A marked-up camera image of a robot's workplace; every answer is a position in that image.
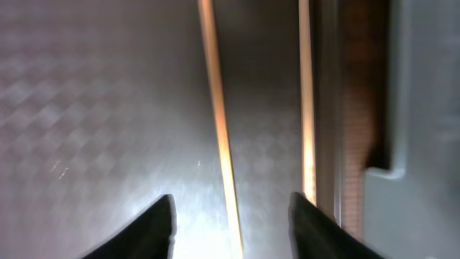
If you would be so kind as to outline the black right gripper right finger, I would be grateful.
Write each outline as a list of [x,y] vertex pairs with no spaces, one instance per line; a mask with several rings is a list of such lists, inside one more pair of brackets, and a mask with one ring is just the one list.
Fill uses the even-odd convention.
[[290,241],[297,259],[383,259],[293,192],[289,206]]

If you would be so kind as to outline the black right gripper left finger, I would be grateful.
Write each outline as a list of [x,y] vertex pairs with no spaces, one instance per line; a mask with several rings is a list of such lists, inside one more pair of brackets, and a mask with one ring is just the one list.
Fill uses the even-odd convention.
[[175,228],[174,199],[167,194],[84,259],[168,259]]

